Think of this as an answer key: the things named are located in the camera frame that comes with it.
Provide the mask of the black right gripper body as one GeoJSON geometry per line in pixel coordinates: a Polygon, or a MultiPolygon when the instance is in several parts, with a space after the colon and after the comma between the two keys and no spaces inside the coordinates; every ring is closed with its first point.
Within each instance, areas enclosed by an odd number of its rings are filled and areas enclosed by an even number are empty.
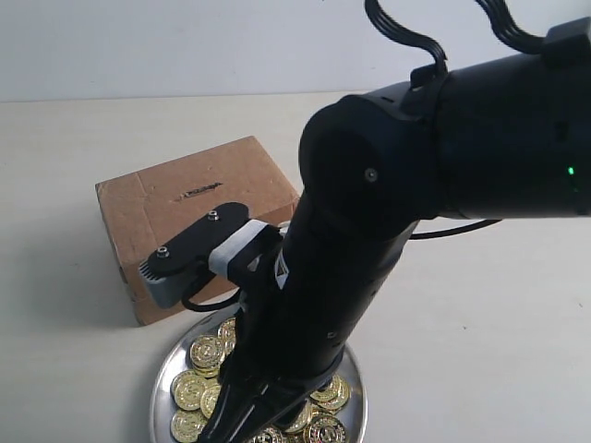
{"type": "Polygon", "coordinates": [[[242,291],[231,373],[290,401],[327,385],[342,354],[341,235],[235,233],[220,273],[242,291]]]}

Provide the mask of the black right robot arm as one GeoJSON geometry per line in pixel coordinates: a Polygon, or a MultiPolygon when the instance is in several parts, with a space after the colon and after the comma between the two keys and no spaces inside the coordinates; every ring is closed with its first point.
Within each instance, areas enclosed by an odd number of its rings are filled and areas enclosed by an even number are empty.
{"type": "Polygon", "coordinates": [[[304,185],[286,234],[248,222],[209,267],[240,290],[237,343],[202,442],[286,425],[325,385],[416,226],[590,213],[590,20],[521,30],[485,1],[514,55],[449,71],[440,45],[364,4],[385,37],[430,53],[409,81],[318,111],[299,143],[304,185]]]}

